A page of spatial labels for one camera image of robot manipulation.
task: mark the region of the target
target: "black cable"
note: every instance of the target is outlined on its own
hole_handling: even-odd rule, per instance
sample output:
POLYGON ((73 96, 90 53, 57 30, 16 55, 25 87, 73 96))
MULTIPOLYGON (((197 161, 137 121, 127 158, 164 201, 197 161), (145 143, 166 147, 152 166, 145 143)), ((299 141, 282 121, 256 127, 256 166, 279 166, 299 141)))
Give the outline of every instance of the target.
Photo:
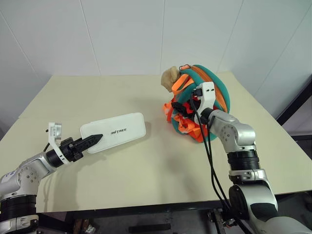
POLYGON ((190 103, 191 103, 191 106, 193 108, 193 110, 195 111, 195 114, 196 114, 196 117, 198 119, 198 123, 199 123, 199 127, 200 127, 200 131, 201 131, 201 134, 203 136, 203 142, 204 142, 204 145, 205 145, 205 149, 206 149, 206 153, 207 153, 207 156, 208 156, 208 161, 209 161, 209 164, 210 164, 210 168, 211 168, 211 174, 212 174, 212 186, 214 188, 214 192, 215 194, 218 196, 222 206, 223 206, 223 209, 224 210, 230 210, 230 208, 227 206, 227 204, 223 201, 223 199, 221 198, 219 192, 217 191, 216 187, 215 187, 215 183, 214 183, 214 180, 213 180, 213 177, 215 177, 215 180, 217 181, 217 184, 220 184, 219 183, 219 180, 218 178, 216 177, 216 174, 215 174, 215 170, 214 170, 214 166, 212 164, 212 160, 211 160, 211 155, 209 153, 209 150, 208 150, 208 146, 207 146, 207 142, 205 140, 205 135, 204 135, 204 131, 203 131, 203 127, 202 127, 202 124, 201 124, 201 121, 200 121, 200 118, 199 118, 199 114, 195 108, 195 105, 194 105, 194 101, 193 101, 193 98, 191 97, 190 98, 190 103))
MULTIPOLYGON (((211 141, 210 141, 210 134, 209 134, 210 129, 208 128, 208 125, 207 125, 207 131, 208 131, 208 146, 209 146, 209 152, 210 152, 211 165, 212 165, 213 170, 215 170, 214 167, 213 167, 213 152, 211 150, 211 141)), ((215 176, 215 180, 216 180, 216 182, 218 184, 219 190, 221 191, 221 193, 223 195, 224 201, 225 201, 225 203, 227 204, 227 206, 229 207, 229 210, 230 210, 231 205, 230 205, 229 201, 227 200, 227 198, 225 196, 225 193, 224 193, 224 191, 223 191, 223 189, 221 187, 221 184, 219 183, 219 180, 216 178, 216 173, 214 173, 214 176, 215 176)))
POLYGON ((223 197, 225 198, 225 202, 223 201, 223 199, 221 198, 220 194, 218 193, 216 187, 215 187, 215 183, 213 182, 213 188, 214 188, 214 191, 216 193, 216 195, 218 196, 218 198, 220 199, 220 202, 222 203, 222 206, 223 208, 225 208, 225 210, 228 210, 232 216, 234 217, 234 220, 236 221, 236 223, 239 225, 239 227, 242 229, 242 231, 246 234, 252 234, 249 229, 245 226, 245 224, 243 224, 243 222, 238 218, 236 217, 232 210, 231 210, 231 205, 229 204, 224 192, 223 192, 223 189, 219 183, 219 180, 216 176, 216 173, 215 173, 215 170, 214 170, 214 166, 213 166, 213 162, 212 162, 212 151, 211 151, 211 143, 210 143, 210 135, 208 134, 208 144, 209 144, 209 149, 208 149, 208 146, 207 146, 207 142, 206 142, 206 139, 205 139, 205 134, 204 134, 204 131, 203 131, 203 128, 202 128, 202 124, 201 124, 201 121, 200 121, 200 117, 199 117, 199 114, 197 112, 197 109, 195 108, 195 105, 194 105, 194 101, 193 101, 193 98, 191 97, 190 98, 190 103, 191 103, 191 106, 192 106, 192 109, 194 110, 195 114, 196 114, 196 117, 198 119, 198 123, 199 123, 199 127, 200 127, 200 131, 201 131, 201 134, 202 134, 202 137, 203 137, 203 142, 204 142, 204 145, 205 145, 205 149, 206 149, 206 153, 207 153, 207 156, 208 156, 208 161, 209 161, 209 164, 210 164, 210 168, 211 168, 211 173, 213 174, 212 176, 212 182, 213 182, 213 177, 215 177, 215 180, 218 184, 218 187, 223 195, 223 197))
POLYGON ((46 146, 45 146, 45 148, 44 148, 44 152, 46 152, 47 151, 47 149, 48 149, 48 147, 49 147, 49 145, 50 145, 50 143, 48 143, 46 146))

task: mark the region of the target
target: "white tile wall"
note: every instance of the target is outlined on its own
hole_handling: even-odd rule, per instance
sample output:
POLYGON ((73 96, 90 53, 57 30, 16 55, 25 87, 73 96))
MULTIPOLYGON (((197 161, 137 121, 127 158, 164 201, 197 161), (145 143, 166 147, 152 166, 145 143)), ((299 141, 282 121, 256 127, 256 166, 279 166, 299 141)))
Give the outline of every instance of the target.
POLYGON ((2 0, 0 128, 53 74, 161 74, 185 63, 233 71, 276 117, 312 71, 311 3, 2 0))
POLYGON ((42 79, 99 75, 78 0, 3 0, 0 10, 42 79))
POLYGON ((241 4, 241 0, 166 1, 161 71, 189 63, 216 72, 241 4))
POLYGON ((310 0, 246 0, 220 70, 254 95, 294 34, 310 0))
POLYGON ((311 53, 307 53, 311 51, 310 30, 311 10, 255 94, 255 98, 273 117, 278 117, 296 97, 311 74, 311 53))
POLYGON ((0 15, 0 128, 6 132, 43 87, 0 15))
POLYGON ((163 0, 82 1, 103 75, 159 74, 163 0))

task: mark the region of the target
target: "robotic arm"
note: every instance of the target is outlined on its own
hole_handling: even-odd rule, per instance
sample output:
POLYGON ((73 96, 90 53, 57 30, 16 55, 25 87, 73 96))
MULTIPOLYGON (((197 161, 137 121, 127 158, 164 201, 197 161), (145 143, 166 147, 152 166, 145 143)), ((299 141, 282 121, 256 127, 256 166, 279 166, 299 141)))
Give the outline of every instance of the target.
POLYGON ((297 220, 278 216, 274 193, 265 170, 260 168, 253 128, 220 110, 206 108, 199 114, 227 153, 229 178, 234 184, 229 189, 234 214, 246 220, 256 234, 312 234, 297 220))
POLYGON ((36 196, 41 179, 55 172, 57 167, 83 157, 82 151, 98 143, 100 135, 73 141, 70 137, 57 146, 61 124, 49 123, 49 144, 52 150, 41 152, 0 179, 0 234, 36 233, 36 196))

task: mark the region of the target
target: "floor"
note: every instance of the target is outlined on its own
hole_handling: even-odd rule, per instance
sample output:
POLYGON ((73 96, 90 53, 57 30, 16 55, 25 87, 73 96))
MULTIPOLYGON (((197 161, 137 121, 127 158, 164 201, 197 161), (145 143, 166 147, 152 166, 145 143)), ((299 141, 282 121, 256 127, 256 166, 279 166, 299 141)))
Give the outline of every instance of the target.
POLYGON ((296 140, 296 142, 312 160, 312 140, 296 140))
MULTIPOLYGON (((154 234, 207 234, 216 233, 214 225, 208 222, 207 214, 203 211, 180 211, 173 213, 130 215, 110 218, 97 218, 94 222, 99 226, 97 233, 128 233, 128 228, 136 225, 152 225, 170 223, 167 231, 149 232, 154 234)), ((239 233, 236 227, 228 233, 239 233)))

